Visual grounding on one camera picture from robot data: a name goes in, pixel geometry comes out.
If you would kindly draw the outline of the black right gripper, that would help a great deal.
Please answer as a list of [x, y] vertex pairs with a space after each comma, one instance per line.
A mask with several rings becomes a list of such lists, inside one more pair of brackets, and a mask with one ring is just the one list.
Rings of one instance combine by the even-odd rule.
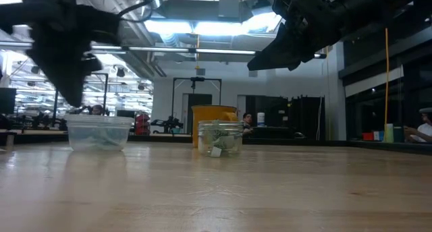
[[285, 22], [248, 62], [250, 71], [295, 69], [351, 33], [351, 0], [274, 0], [273, 11]]

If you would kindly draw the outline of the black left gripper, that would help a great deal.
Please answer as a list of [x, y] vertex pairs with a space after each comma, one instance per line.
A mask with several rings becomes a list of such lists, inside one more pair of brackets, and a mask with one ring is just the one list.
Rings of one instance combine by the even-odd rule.
[[11, 34], [26, 24], [33, 40], [26, 54], [73, 107], [82, 104], [84, 81], [101, 62], [92, 42], [120, 45], [120, 17], [87, 5], [23, 2], [0, 5], [0, 29]]

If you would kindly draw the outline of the clear plastic container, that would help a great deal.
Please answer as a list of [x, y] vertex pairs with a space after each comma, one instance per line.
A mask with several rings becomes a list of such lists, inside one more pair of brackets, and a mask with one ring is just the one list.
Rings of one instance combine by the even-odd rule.
[[68, 140], [74, 151], [122, 151], [134, 119], [102, 115], [66, 115]]

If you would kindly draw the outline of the black partition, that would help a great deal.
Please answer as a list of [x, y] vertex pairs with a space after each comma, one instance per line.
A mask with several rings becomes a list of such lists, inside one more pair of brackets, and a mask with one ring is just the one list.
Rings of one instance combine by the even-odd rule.
[[[265, 127], [257, 126], [257, 113], [265, 113]], [[325, 98], [297, 96], [246, 96], [242, 114], [252, 115], [254, 139], [324, 141]]]

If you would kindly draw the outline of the black monitor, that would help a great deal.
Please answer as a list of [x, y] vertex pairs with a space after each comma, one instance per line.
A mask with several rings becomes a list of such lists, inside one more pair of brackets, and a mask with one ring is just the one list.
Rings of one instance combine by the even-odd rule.
[[14, 113], [16, 92], [16, 88], [0, 88], [0, 114]]

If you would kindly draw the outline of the grey ceiling box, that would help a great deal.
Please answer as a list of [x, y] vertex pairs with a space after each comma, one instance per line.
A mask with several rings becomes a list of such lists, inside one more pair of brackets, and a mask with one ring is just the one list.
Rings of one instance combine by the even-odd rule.
[[238, 18], [240, 15], [239, 0], [219, 0], [218, 16], [220, 18]]

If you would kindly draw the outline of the ceiling light fixture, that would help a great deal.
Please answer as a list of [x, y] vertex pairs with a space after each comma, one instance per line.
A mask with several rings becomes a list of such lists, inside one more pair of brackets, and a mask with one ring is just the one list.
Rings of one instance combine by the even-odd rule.
[[148, 20], [144, 23], [149, 32], [157, 34], [199, 34], [204, 36], [238, 36], [245, 34], [274, 33], [281, 22], [275, 13], [252, 16], [242, 23], [187, 22], [174, 20]]

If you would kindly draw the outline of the small clear glass jar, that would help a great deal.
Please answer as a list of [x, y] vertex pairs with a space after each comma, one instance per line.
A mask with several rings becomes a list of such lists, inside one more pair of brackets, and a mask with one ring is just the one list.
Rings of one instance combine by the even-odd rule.
[[235, 156], [242, 149], [243, 124], [239, 121], [200, 121], [198, 151], [213, 158]]

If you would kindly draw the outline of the red tool cart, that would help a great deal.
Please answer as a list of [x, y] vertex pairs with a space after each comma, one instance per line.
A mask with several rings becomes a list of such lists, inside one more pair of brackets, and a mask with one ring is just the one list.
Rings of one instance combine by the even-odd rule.
[[135, 125], [134, 125], [134, 133], [137, 136], [149, 136], [150, 135], [150, 123], [149, 123], [150, 117], [147, 113], [139, 114], [135, 118]]

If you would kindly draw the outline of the yellow mug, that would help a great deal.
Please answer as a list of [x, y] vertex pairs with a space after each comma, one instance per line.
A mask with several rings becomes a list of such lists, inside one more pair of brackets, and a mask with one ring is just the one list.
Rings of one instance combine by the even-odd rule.
[[198, 124], [200, 121], [237, 121], [237, 108], [223, 105], [196, 105], [192, 107], [193, 132], [192, 143], [198, 147]]

